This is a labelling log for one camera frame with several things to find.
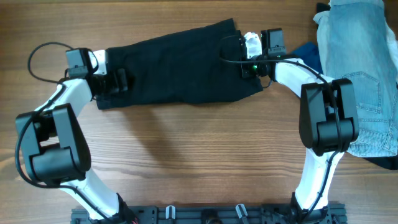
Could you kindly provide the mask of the black shorts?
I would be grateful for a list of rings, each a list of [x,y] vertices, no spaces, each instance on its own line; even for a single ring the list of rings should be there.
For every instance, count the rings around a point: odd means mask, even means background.
[[[108,69],[125,71],[129,89],[97,97],[101,110],[156,103],[234,102],[263,90],[244,78],[234,21],[107,49]]]

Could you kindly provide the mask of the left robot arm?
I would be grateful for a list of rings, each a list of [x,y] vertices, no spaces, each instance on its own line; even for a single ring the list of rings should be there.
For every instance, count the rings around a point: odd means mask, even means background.
[[[42,106],[16,118],[17,171],[30,185],[71,195],[86,209],[90,223],[138,223],[121,196],[92,169],[90,149],[77,120],[94,98],[129,89],[125,71],[109,72],[104,50],[70,47],[66,56],[68,68],[56,82],[56,92]]]

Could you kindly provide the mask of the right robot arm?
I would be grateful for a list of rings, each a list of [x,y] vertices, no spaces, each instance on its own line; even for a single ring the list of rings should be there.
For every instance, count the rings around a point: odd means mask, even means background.
[[[243,77],[269,77],[300,99],[299,135],[306,148],[300,183],[287,204],[264,204],[261,223],[347,223],[345,205],[328,191],[340,159],[359,135],[353,84],[333,79],[287,54],[281,29],[239,36]]]

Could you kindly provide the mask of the blue garment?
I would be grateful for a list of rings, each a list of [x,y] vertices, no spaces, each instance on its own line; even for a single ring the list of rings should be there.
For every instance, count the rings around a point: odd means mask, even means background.
[[[293,54],[301,58],[306,65],[323,74],[323,69],[320,60],[320,54],[318,46],[313,42],[307,42],[302,46],[292,51]]]

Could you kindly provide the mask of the light denim shorts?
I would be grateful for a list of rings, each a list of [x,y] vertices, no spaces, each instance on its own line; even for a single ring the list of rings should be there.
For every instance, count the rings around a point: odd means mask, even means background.
[[[397,155],[397,44],[383,1],[331,0],[319,12],[317,42],[323,74],[347,78],[354,88],[359,136],[357,157]]]

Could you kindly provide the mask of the dark garment under pile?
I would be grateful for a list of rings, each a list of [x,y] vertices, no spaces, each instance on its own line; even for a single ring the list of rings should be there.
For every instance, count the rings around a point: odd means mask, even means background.
[[[367,161],[388,170],[397,170],[398,156],[393,157],[366,157]]]

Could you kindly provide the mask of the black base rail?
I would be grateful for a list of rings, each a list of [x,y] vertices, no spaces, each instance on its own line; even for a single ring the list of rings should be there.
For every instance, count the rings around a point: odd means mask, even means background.
[[[293,223],[292,209],[288,204],[265,204],[247,207],[243,204],[234,207],[168,207],[134,206],[129,207],[138,217],[136,223]],[[313,220],[304,223],[347,224],[348,217],[344,204],[330,204],[323,220]],[[85,209],[72,210],[70,223],[91,222]]]

